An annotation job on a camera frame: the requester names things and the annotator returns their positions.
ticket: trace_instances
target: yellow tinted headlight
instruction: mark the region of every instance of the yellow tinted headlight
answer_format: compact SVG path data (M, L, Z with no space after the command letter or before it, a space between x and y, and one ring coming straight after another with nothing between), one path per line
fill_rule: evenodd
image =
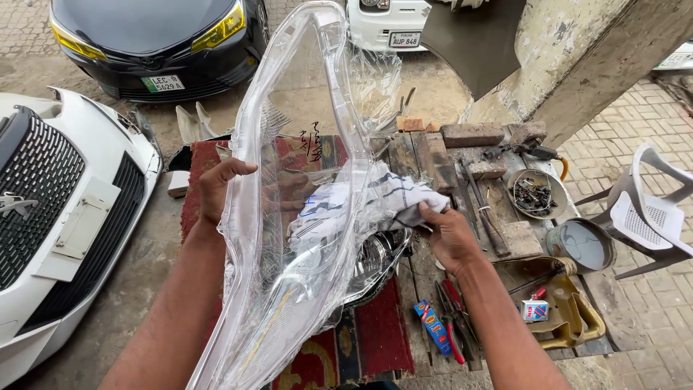
M231 11L224 16L221 22L215 24L214 27L210 28L206 33L193 41L191 52L195 53L202 49L216 47L243 27L245 27L243 10L240 9L239 4L236 4Z
M59 44L78 52L84 57L91 58L92 60L98 59L108 61L108 58L101 53L101 50L89 46L84 41L68 33L53 20L51 20L51 27L53 28L53 34L55 34L55 38L58 40Z

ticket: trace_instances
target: yellow hose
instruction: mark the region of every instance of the yellow hose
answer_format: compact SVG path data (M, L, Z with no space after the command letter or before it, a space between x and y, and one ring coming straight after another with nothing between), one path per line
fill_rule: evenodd
M559 156L559 160L563 163L563 172L561 172L561 181L565 180L568 175L568 159Z

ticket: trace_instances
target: concrete pillar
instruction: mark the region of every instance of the concrete pillar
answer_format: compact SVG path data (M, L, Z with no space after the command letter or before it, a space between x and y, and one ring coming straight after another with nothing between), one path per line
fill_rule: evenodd
M544 121L556 147L690 37L691 0L529 0L522 67L461 120Z

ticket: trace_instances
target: white plastic chair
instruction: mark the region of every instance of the white plastic chair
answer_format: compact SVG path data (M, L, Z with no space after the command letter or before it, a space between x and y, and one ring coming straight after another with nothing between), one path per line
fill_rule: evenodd
M645 194L640 163L651 165L683 183L683 187L661 198ZM684 214L676 205L693 194L693 174L662 159L650 144L635 151L631 166L609 189L575 203L583 205L607 198L606 210L591 221L624 244L651 257L654 262L616 275L629 278L693 258L693 248L681 242Z

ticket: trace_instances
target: paint can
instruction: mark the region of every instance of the paint can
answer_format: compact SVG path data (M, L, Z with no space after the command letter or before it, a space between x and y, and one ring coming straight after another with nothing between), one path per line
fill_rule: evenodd
M607 269L616 260L611 236L584 218L571 218L551 229L546 244L551 256L573 260L580 275Z

